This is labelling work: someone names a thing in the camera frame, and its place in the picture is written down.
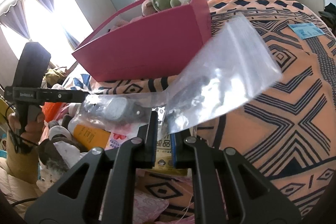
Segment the person's left hand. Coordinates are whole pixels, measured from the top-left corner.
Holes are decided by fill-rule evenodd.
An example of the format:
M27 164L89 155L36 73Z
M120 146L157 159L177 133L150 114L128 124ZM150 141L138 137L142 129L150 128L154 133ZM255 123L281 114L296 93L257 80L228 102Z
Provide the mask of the person's left hand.
M14 132L22 128L15 113L9 114L7 118L9 121L9 125L11 129L14 130ZM30 147L32 147L35 144L38 144L42 137L44 127L45 127L45 115L42 112L40 112L34 121L30 121L25 126L25 129L21 134L21 137L23 138L23 143L27 144Z

